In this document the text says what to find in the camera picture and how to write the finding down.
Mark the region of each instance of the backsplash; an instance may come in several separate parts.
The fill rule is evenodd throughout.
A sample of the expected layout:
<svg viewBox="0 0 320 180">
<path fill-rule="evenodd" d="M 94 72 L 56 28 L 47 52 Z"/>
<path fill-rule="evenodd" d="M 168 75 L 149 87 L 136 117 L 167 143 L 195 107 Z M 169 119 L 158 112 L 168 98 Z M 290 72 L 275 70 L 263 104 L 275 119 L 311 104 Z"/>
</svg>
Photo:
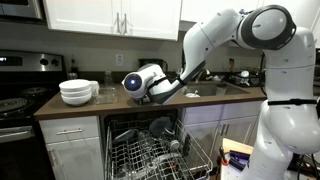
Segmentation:
<svg viewBox="0 0 320 180">
<path fill-rule="evenodd" d="M 139 58 L 159 58 L 167 61 L 169 71 L 181 67 L 182 42 L 179 39 L 162 41 L 93 34 L 49 31 L 46 26 L 0 22 L 0 49 L 38 51 L 63 55 L 67 69 L 72 56 L 80 71 L 135 71 Z M 124 66 L 116 66 L 115 54 L 124 55 Z M 240 66 L 256 67 L 260 64 L 260 50 L 247 50 L 225 44 L 212 52 L 206 68 L 213 72 L 228 72 L 229 58 Z"/>
</svg>

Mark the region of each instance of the kitchen counter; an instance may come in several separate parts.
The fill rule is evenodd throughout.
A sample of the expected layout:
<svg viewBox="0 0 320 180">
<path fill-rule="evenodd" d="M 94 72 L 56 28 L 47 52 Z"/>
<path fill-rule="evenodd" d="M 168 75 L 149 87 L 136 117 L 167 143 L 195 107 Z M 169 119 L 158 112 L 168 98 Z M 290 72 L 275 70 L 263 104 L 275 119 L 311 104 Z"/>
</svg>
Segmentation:
<svg viewBox="0 0 320 180">
<path fill-rule="evenodd" d="M 205 96 L 198 98 L 187 98 L 181 91 L 179 91 L 169 104 L 159 105 L 153 103 L 147 105 L 138 105 L 133 101 L 132 98 L 128 96 L 122 85 L 117 84 L 115 88 L 118 94 L 117 103 L 99 105 L 88 103 L 80 107 L 72 107 L 65 104 L 62 101 L 60 93 L 58 93 L 34 114 L 35 119 L 40 121 L 82 116 L 123 114 L 215 104 L 261 101 L 266 99 L 266 96 L 261 92 L 260 88 L 251 87 L 241 88 L 242 90 L 247 91 L 248 94 Z M 314 92 L 315 95 L 320 95 L 320 87 L 315 88 Z"/>
</svg>

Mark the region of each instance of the dishwasher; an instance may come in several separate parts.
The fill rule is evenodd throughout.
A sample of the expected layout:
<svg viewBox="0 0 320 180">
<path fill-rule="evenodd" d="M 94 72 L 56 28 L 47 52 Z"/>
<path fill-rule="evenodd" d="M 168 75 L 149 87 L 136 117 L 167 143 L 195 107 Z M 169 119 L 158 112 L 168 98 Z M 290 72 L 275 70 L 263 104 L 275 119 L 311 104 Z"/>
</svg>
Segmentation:
<svg viewBox="0 0 320 180">
<path fill-rule="evenodd" d="M 212 161 L 177 110 L 109 115 L 100 123 L 106 180 L 210 179 Z"/>
</svg>

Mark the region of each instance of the dishwasher rack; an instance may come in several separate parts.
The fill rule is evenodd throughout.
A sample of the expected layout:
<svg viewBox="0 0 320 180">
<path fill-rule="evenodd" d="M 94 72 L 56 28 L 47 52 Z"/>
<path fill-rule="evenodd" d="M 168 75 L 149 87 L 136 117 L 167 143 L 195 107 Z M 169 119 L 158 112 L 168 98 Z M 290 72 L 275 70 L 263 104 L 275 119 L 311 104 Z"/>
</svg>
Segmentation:
<svg viewBox="0 0 320 180">
<path fill-rule="evenodd" d="M 175 120 L 173 136 L 155 138 L 146 128 L 153 120 L 111 120 L 108 123 L 106 179 L 209 179 L 212 161 L 183 124 Z M 135 136 L 122 143 L 112 143 L 116 135 L 127 130 L 135 130 Z"/>
</svg>

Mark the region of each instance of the sink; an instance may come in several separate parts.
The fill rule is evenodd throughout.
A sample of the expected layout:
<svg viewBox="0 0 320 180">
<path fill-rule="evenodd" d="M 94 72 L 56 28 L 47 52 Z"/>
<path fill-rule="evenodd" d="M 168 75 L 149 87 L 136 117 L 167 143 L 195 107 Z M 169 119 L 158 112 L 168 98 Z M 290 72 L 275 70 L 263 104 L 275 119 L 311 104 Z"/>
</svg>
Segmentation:
<svg viewBox="0 0 320 180">
<path fill-rule="evenodd" d="M 237 94 L 249 94 L 248 92 L 227 84 L 227 83 L 217 83 L 217 82 L 200 82 L 200 83 L 190 83 L 182 89 L 183 94 L 195 93 L 201 96 L 216 96 L 218 87 L 225 88 L 224 95 L 237 95 Z"/>
</svg>

